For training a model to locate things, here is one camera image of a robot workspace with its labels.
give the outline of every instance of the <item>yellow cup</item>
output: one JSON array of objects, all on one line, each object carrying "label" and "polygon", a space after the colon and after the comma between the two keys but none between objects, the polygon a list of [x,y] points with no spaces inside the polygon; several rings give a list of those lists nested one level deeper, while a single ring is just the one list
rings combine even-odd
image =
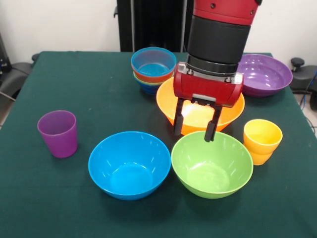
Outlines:
[{"label": "yellow cup", "polygon": [[264,164],[283,138],[282,130],[274,123],[255,119],[247,122],[243,131],[243,144],[250,152],[253,164]]}]

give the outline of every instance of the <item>white wall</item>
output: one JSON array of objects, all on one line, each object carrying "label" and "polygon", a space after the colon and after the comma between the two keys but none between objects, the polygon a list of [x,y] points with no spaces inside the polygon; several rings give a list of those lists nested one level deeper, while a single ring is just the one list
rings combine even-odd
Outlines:
[{"label": "white wall", "polygon": [[317,64],[317,0],[263,0],[246,52],[271,52],[290,65],[292,57]]},{"label": "white wall", "polygon": [[40,51],[120,51],[116,0],[0,0],[0,31],[12,62]]},{"label": "white wall", "polygon": [[[12,62],[43,50],[119,51],[116,0],[0,0],[0,31]],[[317,0],[263,0],[246,52],[317,64]]]}]

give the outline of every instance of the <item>orange bowl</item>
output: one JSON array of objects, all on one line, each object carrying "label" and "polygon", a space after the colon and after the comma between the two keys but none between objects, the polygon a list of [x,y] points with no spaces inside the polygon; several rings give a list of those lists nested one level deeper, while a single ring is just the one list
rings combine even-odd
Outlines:
[{"label": "orange bowl", "polygon": [[[157,104],[159,109],[165,114],[171,124],[174,124],[174,117],[177,105],[177,97],[173,89],[174,78],[164,82],[157,92]],[[243,112],[245,106],[242,93],[236,104],[231,108],[222,108],[222,112],[217,125],[217,131],[223,130],[231,122],[236,120]],[[181,133],[187,135],[194,131],[206,130],[208,122],[212,119],[214,109],[208,106],[192,104],[186,100],[183,105],[182,115],[184,117]]]},{"label": "orange bowl", "polygon": [[145,75],[142,75],[140,73],[138,73],[133,67],[132,67],[135,75],[137,76],[137,78],[143,82],[146,82],[146,83],[163,83],[165,81],[167,81],[169,78],[171,78],[174,74],[174,71],[166,74],[166,75],[163,75],[163,76],[158,76],[158,77],[152,77],[152,76],[145,76]]}]

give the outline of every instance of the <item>table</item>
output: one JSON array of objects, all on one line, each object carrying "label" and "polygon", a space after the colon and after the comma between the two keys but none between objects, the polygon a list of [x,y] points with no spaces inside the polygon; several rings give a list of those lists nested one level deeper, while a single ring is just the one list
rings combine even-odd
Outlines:
[{"label": "table", "polygon": [[[268,98],[245,97],[243,114],[224,130],[242,141],[244,124],[262,118],[284,133],[272,158],[255,167],[250,182],[232,196],[199,198],[173,170],[157,191],[139,201],[103,193],[87,168],[102,139],[145,131],[170,150],[179,139],[155,97],[134,81],[131,55],[40,54],[0,131],[0,237],[317,236],[317,140],[289,88]],[[43,114],[59,109],[75,113],[78,126],[78,151],[64,160],[52,157],[36,128]]]}]

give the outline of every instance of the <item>light blue bowl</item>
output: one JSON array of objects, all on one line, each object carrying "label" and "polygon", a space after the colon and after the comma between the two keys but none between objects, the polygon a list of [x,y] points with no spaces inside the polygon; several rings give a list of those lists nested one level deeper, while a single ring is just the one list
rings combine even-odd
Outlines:
[{"label": "light blue bowl", "polygon": [[144,83],[140,79],[138,79],[135,74],[133,74],[133,75],[134,75],[135,81],[138,82],[138,84],[141,86],[142,90],[146,94],[149,94],[149,95],[155,95],[157,93],[159,87],[163,84],[163,83],[157,83],[157,84]]},{"label": "light blue bowl", "polygon": [[147,47],[133,54],[131,64],[132,68],[141,75],[160,77],[174,70],[176,56],[164,48]]},{"label": "light blue bowl", "polygon": [[171,167],[168,148],[158,138],[137,131],[114,134],[92,151],[88,170],[95,184],[112,197],[137,200],[151,194]]}]

